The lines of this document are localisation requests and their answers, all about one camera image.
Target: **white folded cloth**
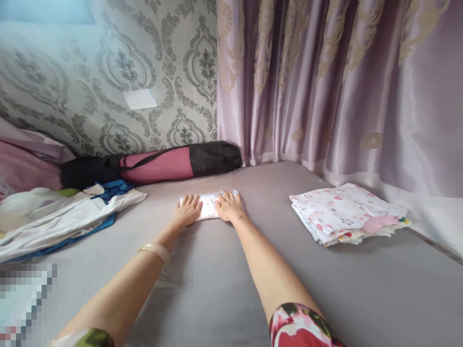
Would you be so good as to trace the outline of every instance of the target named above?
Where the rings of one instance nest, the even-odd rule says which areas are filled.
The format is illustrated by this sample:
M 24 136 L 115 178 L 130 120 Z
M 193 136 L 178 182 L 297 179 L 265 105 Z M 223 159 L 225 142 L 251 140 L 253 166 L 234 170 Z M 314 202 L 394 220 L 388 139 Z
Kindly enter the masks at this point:
M 238 192 L 236 190 L 231 191 L 233 193 L 233 196 L 235 196 L 235 199 L 237 198 L 236 195 Z M 196 220 L 203 220 L 203 219 L 209 219 L 209 218 L 220 218 L 217 210 L 216 210 L 216 201 L 218 201 L 218 195 L 222 194 L 222 196 L 225 194 L 223 190 L 217 193 L 211 193 L 211 194 L 200 194 L 199 195 L 199 201 L 203 203 L 203 208 L 201 209 L 201 214 Z
M 313 238 L 324 246 L 390 236 L 395 229 L 411 224 L 405 218 L 406 208 L 387 203 L 352 183 L 291 195 L 290 199 Z

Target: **white stuffed toy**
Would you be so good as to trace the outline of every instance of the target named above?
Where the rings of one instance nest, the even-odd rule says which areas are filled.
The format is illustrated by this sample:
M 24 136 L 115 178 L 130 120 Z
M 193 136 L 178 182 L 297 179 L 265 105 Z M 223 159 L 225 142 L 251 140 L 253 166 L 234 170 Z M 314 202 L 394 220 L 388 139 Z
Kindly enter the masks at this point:
M 61 199 L 48 188 L 34 188 L 28 192 L 12 194 L 0 202 L 0 238 L 2 233 L 16 230 L 29 223 L 29 214 Z

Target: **clear bangle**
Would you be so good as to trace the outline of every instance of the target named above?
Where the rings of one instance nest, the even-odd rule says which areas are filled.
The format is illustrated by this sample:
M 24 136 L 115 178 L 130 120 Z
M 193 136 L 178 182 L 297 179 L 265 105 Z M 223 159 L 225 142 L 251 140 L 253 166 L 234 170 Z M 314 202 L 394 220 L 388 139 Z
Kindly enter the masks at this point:
M 158 255 L 159 257 L 161 257 L 161 259 L 164 261 L 164 264 L 170 260 L 169 251 L 164 246 L 157 244 L 157 243 L 146 243 L 138 251 L 139 252 L 148 251 L 148 252 L 154 253 Z

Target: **wall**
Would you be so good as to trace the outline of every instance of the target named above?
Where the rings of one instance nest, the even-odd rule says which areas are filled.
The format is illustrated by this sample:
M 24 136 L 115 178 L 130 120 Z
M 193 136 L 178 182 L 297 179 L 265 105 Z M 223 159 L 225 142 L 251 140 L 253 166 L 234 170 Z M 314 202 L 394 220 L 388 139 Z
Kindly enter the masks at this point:
M 215 0 L 93 0 L 96 24 L 0 22 L 0 114 L 79 155 L 217 139 Z M 121 91 L 154 87 L 131 111 Z

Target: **gray mattress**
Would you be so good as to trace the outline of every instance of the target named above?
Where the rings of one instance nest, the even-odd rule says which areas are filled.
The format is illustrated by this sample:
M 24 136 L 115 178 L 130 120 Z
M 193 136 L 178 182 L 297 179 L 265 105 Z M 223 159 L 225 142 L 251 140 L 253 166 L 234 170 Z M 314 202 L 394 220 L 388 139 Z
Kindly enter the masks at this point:
M 57 334 L 161 230 L 179 197 L 236 189 L 250 218 L 347 346 L 462 346 L 463 267 L 406 230 L 358 246 L 320 246 L 288 196 L 324 187 L 331 185 L 291 162 L 139 187 L 149 196 L 120 212 L 115 225 L 40 259 L 58 265 L 45 302 L 53 312 L 39 315 L 38 326 Z M 184 230 L 127 345 L 270 346 L 259 296 L 230 224 L 204 220 Z

